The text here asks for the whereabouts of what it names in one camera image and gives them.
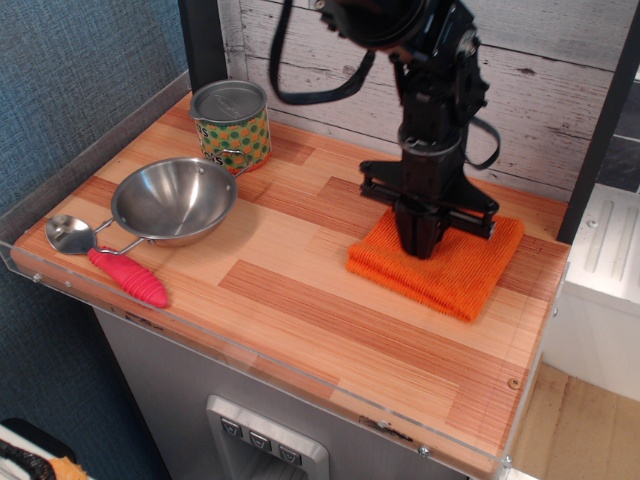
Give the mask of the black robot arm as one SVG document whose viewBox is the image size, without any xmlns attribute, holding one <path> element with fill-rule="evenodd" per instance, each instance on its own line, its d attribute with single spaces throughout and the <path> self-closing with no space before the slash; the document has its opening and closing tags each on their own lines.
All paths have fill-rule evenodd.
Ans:
<svg viewBox="0 0 640 480">
<path fill-rule="evenodd" d="M 432 256 L 450 227 L 488 239 L 498 203 L 464 173 L 472 125 L 488 84 L 480 74 L 474 16 L 460 1 L 325 1 L 322 20 L 394 67 L 403 118 L 398 161 L 361 164 L 362 195 L 391 206 L 404 251 Z"/>
</svg>

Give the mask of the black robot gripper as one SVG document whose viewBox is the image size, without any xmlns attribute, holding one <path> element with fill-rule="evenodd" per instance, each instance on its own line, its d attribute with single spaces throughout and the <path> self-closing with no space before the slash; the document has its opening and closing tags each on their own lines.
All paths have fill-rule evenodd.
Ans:
<svg viewBox="0 0 640 480">
<path fill-rule="evenodd" d="M 499 204 L 467 179 L 464 163 L 458 145 L 405 147 L 399 161 L 360 164 L 361 194 L 390 205 L 404 251 L 429 259 L 449 228 L 485 239 L 495 231 Z"/>
</svg>

